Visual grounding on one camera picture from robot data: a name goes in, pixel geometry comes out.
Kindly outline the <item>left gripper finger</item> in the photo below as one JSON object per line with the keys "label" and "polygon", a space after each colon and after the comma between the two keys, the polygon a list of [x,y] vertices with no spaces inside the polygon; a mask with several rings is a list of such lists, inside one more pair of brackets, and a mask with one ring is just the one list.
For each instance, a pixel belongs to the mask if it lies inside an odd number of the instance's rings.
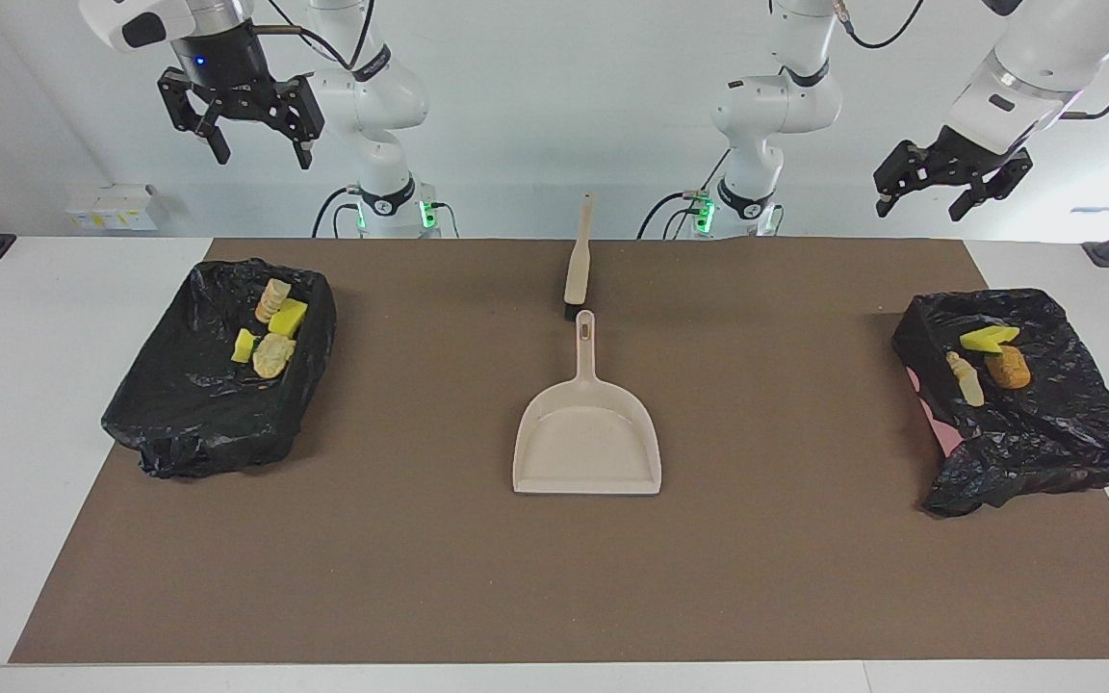
{"label": "left gripper finger", "polygon": [[1013,157],[991,174],[991,177],[983,176],[981,172],[971,172],[967,188],[964,188],[949,206],[949,218],[952,222],[960,222],[969,211],[981,206],[981,203],[1007,198],[1031,169],[1032,159],[1029,150],[1018,149]]}
{"label": "left gripper finger", "polygon": [[942,182],[939,177],[942,177],[939,150],[934,146],[918,146],[912,141],[902,141],[874,170],[874,185],[877,192],[876,214],[881,218],[887,217],[901,197],[938,185]]}

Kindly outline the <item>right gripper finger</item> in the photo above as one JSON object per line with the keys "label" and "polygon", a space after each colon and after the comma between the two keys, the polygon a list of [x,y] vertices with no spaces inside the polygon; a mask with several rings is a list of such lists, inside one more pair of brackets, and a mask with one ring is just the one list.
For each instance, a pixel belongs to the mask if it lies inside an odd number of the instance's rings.
{"label": "right gripper finger", "polygon": [[272,85],[271,128],[289,140],[301,169],[313,162],[312,146],[321,139],[324,115],[309,75],[296,75]]}
{"label": "right gripper finger", "polygon": [[157,78],[157,91],[166,105],[172,128],[204,141],[220,164],[228,162],[227,141],[218,128],[223,100],[214,90],[199,86],[177,67],[167,67]]}

